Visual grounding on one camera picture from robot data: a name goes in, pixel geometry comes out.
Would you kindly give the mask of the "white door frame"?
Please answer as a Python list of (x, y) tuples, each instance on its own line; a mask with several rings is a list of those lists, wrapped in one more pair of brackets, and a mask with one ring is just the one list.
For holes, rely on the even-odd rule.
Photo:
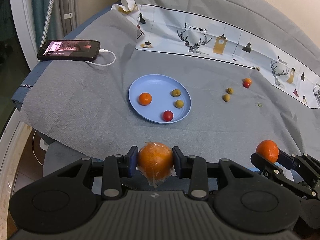
[(16, 33), (30, 70), (37, 65), (32, 0), (10, 0)]

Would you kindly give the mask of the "yellow-green small fruit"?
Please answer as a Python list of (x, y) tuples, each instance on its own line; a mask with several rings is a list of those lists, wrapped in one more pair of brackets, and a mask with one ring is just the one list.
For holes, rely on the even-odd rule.
[(230, 100), (230, 95), (229, 94), (225, 94), (225, 95), (223, 95), (223, 100), (225, 101), (225, 102), (228, 102), (229, 100)]
[(176, 108), (182, 108), (184, 106), (184, 102), (182, 100), (176, 100), (174, 105)]
[(181, 95), (181, 91), (179, 89), (174, 89), (171, 91), (171, 95), (175, 98), (179, 97)]
[(233, 90), (233, 88), (229, 87), (229, 88), (226, 89), (226, 92), (227, 92), (228, 94), (233, 94), (233, 93), (234, 93), (234, 90)]

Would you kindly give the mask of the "orange fruit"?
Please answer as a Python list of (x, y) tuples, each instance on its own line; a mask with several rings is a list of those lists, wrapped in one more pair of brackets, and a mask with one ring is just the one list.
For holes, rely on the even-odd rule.
[(244, 82), (249, 83), (251, 85), (252, 84), (252, 79), (247, 77), (247, 78), (244, 79)]

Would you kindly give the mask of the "grey cloth cover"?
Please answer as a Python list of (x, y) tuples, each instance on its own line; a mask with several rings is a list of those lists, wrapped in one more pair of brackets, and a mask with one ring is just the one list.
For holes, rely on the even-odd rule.
[(319, 158), (319, 47), (265, 0), (121, 0), (70, 33), (95, 64), (40, 62), (21, 119), (103, 159), (161, 142), (244, 166), (263, 140)]

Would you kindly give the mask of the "orange tangerine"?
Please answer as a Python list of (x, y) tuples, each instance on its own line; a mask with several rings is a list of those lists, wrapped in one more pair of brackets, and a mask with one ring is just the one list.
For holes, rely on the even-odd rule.
[(272, 140), (260, 142), (255, 152), (272, 163), (275, 163), (279, 156), (279, 148)]
[(149, 93), (142, 93), (139, 95), (138, 102), (142, 106), (147, 106), (152, 102), (152, 96)]

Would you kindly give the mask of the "blue plastic plate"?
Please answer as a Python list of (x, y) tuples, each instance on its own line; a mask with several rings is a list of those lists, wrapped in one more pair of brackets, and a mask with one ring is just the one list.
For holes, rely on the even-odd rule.
[[(179, 89), (181, 95), (173, 97), (171, 91)], [(147, 106), (142, 106), (138, 102), (139, 95), (149, 93), (152, 96), (152, 102)], [(160, 75), (144, 75), (133, 81), (128, 91), (129, 102), (132, 108), (144, 119), (157, 124), (173, 124), (183, 120), (191, 110), (191, 97), (186, 88), (175, 79)], [(176, 100), (182, 100), (184, 106), (176, 108)], [(174, 114), (170, 122), (162, 119), (164, 111), (172, 111)]]

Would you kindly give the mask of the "deer print fabric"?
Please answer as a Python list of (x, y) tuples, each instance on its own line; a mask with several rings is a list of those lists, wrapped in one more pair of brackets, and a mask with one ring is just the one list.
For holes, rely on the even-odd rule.
[(274, 87), (319, 107), (319, 49), (263, 0), (121, 0), (136, 48), (258, 70)]

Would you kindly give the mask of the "grey curtain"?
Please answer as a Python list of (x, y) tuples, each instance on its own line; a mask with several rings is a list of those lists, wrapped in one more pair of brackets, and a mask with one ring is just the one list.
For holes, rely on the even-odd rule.
[(77, 0), (54, 0), (52, 24), (58, 38), (65, 37), (78, 26)]

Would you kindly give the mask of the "orange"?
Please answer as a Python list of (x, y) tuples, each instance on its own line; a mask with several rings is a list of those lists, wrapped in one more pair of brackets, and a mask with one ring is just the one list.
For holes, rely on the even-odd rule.
[(148, 184), (157, 188), (171, 176), (173, 158), (173, 152), (167, 145), (160, 142), (147, 142), (138, 152), (137, 166)]

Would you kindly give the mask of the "black smartphone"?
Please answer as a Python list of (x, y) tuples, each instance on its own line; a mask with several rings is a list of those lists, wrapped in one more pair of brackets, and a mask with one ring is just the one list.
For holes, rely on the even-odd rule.
[(100, 42), (95, 40), (48, 40), (37, 53), (40, 61), (95, 60), (99, 54)]

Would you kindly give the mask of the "small red cherry tomato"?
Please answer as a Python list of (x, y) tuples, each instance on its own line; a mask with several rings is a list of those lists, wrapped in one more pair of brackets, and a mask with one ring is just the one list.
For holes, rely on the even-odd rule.
[(249, 88), (249, 87), (250, 87), (250, 83), (249, 83), (249, 82), (244, 82), (244, 83), (243, 83), (243, 86), (244, 86), (245, 88)]

